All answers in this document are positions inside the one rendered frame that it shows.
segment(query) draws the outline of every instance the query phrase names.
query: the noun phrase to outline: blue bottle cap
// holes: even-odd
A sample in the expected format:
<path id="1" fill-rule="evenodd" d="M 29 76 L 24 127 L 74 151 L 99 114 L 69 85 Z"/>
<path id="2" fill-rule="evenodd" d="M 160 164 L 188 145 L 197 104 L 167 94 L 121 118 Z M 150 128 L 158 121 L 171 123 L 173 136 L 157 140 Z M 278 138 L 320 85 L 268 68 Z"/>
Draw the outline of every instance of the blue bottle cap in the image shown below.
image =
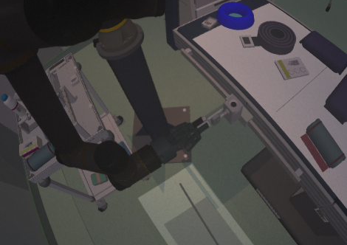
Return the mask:
<path id="1" fill-rule="evenodd" d="M 3 94 L 3 95 L 1 96 L 1 99 L 2 99 L 3 101 L 7 100 L 7 98 L 8 98 L 8 95 L 7 95 L 7 94 Z"/>

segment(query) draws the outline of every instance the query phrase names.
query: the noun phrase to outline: blue ring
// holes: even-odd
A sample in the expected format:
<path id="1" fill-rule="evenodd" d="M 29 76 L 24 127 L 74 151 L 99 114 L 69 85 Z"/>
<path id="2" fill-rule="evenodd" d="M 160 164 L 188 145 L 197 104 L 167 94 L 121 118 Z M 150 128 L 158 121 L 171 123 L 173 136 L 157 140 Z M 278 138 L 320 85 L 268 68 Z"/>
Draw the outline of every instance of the blue ring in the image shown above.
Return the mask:
<path id="1" fill-rule="evenodd" d="M 231 13 L 237 13 L 242 17 L 229 16 Z M 220 25 L 232 30 L 246 30 L 254 24 L 253 11 L 240 2 L 227 2 L 220 6 L 217 11 L 217 20 Z"/>

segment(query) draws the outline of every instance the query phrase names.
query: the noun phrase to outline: gray cylinder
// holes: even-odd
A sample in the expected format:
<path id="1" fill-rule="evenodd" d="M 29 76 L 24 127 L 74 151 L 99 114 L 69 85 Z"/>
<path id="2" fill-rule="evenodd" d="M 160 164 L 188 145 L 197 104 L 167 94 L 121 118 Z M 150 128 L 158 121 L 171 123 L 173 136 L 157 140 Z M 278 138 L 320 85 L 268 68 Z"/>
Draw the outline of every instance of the gray cylinder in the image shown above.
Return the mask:
<path id="1" fill-rule="evenodd" d="M 28 159 L 26 163 L 30 171 L 37 171 L 40 167 L 46 164 L 49 160 L 55 157 L 55 148 L 51 142 L 36 151 Z"/>

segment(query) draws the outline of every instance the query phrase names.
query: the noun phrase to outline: white tabletop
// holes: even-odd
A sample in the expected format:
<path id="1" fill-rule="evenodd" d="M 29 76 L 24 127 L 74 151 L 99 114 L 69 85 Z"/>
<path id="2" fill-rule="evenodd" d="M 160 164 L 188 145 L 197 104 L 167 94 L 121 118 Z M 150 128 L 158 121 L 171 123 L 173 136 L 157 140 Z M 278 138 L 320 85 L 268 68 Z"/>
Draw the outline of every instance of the white tabletop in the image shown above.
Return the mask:
<path id="1" fill-rule="evenodd" d="M 326 98 L 347 71 L 341 75 L 333 73 L 305 50 L 299 41 L 309 34 L 309 30 L 277 7 L 266 4 L 253 13 L 255 23 L 247 30 L 230 30 L 219 26 L 194 38 L 194 41 L 221 64 L 263 107 L 311 162 L 341 202 L 347 205 L 347 162 L 322 172 L 300 138 L 305 134 L 306 128 L 319 118 L 343 153 L 347 154 L 347 123 L 341 125 L 324 108 Z M 265 21 L 281 22 L 294 31 L 297 41 L 291 53 L 275 55 L 261 46 L 242 46 L 239 36 L 257 36 L 260 24 Z M 296 57 L 303 61 L 309 75 L 284 80 L 275 61 Z"/>

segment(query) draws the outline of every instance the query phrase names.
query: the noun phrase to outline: bottle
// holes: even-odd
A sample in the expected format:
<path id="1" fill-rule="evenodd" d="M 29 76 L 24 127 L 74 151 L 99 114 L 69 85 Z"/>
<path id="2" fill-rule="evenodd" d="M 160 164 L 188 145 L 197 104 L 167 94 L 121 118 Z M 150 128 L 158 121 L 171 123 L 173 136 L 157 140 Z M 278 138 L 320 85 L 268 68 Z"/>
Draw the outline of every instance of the bottle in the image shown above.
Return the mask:
<path id="1" fill-rule="evenodd" d="M 18 116 L 23 117 L 25 114 L 27 114 L 27 110 L 20 105 L 15 99 L 13 99 L 11 96 L 8 96 L 7 94 L 3 94 L 1 96 L 1 99 L 4 101 L 4 104 L 10 108 L 12 111 L 17 113 Z"/>

